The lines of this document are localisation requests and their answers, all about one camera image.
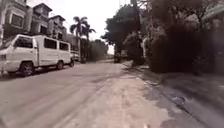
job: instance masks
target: van bumper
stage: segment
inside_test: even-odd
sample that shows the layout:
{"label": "van bumper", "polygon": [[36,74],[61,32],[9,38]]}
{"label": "van bumper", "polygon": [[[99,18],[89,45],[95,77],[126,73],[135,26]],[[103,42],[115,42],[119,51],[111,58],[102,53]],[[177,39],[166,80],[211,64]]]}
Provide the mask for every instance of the van bumper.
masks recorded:
{"label": "van bumper", "polygon": [[15,72],[18,71],[20,63],[10,61],[0,61],[0,72]]}

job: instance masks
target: house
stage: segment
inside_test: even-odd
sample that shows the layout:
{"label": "house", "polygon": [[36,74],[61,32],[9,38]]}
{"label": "house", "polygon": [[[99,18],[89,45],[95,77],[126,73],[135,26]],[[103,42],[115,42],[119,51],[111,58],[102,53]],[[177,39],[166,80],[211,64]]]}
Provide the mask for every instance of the house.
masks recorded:
{"label": "house", "polygon": [[27,33],[30,30],[32,8],[26,0],[2,0],[4,8],[4,38],[17,33]]}
{"label": "house", "polygon": [[48,21],[48,32],[50,36],[59,40],[66,40],[67,29],[63,26],[65,19],[56,15],[49,19]]}
{"label": "house", "polygon": [[30,32],[32,34],[43,34],[43,35],[50,34],[47,30],[48,30],[49,13],[51,11],[52,9],[44,3],[38,4],[33,8],[32,22],[30,29]]}
{"label": "house", "polygon": [[47,35],[59,40],[66,40],[65,19],[60,16],[49,18],[52,11],[41,3],[33,8],[27,6],[27,0],[0,0],[0,17],[4,19],[4,38],[16,34]]}

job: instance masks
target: van wheel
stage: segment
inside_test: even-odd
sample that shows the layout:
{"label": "van wheel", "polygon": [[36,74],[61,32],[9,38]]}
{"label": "van wheel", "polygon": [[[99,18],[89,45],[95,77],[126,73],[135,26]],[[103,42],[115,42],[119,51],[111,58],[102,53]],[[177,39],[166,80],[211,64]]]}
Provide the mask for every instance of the van wheel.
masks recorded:
{"label": "van wheel", "polygon": [[59,61],[59,62],[57,63],[57,65],[56,65],[56,68],[57,68],[58,70],[63,69],[63,68],[64,68],[64,63],[63,63],[62,61]]}
{"label": "van wheel", "polygon": [[34,66],[32,62],[22,63],[20,66],[20,73],[24,76],[31,76],[34,73]]}
{"label": "van wheel", "polygon": [[71,60],[71,63],[69,64],[70,67],[74,67],[75,62],[73,60]]}

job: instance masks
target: roof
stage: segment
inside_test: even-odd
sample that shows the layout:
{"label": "roof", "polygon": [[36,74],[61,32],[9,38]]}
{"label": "roof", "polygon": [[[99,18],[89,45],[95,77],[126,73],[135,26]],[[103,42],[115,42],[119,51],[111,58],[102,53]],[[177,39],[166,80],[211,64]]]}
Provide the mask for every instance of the roof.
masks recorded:
{"label": "roof", "polygon": [[52,9],[51,9],[49,6],[47,6],[46,4],[44,4],[44,3],[41,3],[41,4],[36,5],[36,6],[34,7],[34,9],[37,9],[37,8],[40,8],[40,7],[43,7],[43,8],[45,8],[45,9],[47,9],[49,12],[52,11]]}
{"label": "roof", "polygon": [[56,18],[59,18],[61,21],[65,21],[65,19],[60,15],[53,16],[50,19],[56,19]]}

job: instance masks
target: bush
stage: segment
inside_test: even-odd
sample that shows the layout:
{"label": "bush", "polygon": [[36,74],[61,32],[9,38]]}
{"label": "bush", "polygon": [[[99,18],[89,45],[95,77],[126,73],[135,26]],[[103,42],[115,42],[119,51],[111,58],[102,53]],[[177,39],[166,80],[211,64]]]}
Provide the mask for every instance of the bush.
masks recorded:
{"label": "bush", "polygon": [[194,29],[171,25],[165,35],[154,39],[149,65],[159,73],[190,71],[200,50],[201,41]]}
{"label": "bush", "polygon": [[133,65],[141,65],[144,63],[141,39],[136,33],[127,36],[123,44],[127,51],[128,58],[133,60]]}

